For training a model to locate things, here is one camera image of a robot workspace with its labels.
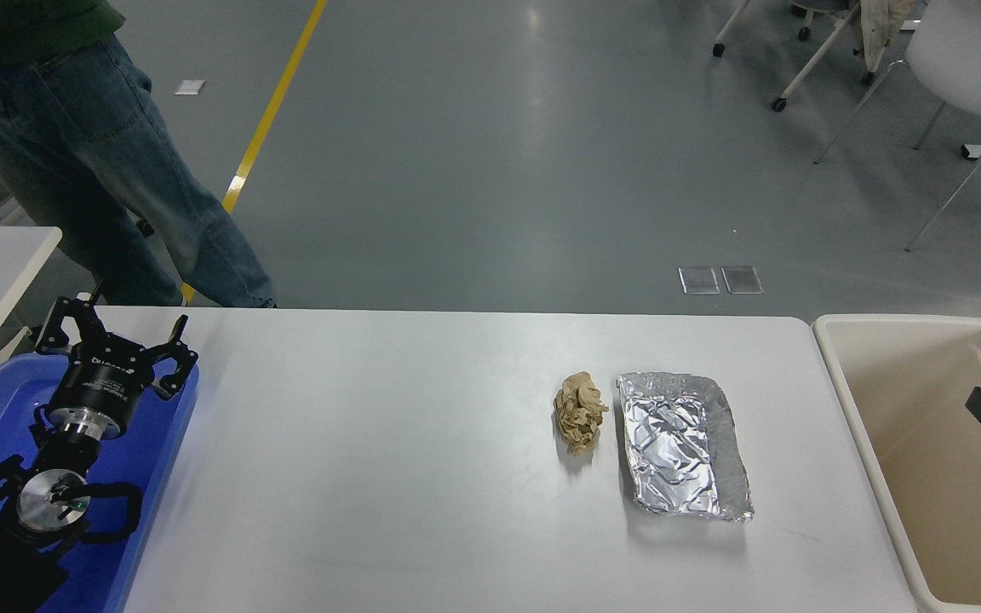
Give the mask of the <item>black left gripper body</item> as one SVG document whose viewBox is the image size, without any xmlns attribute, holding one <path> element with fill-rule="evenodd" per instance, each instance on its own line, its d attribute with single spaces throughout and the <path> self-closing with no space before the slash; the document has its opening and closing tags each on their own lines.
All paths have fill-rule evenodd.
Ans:
<svg viewBox="0 0 981 613">
<path fill-rule="evenodd" d="M 75 346 L 65 376 L 48 403 L 48 422 L 56 427 L 74 421 L 126 428 L 133 421 L 141 394 L 153 381 L 153 363 L 140 352 L 110 352 L 108 347 Z"/>
</svg>

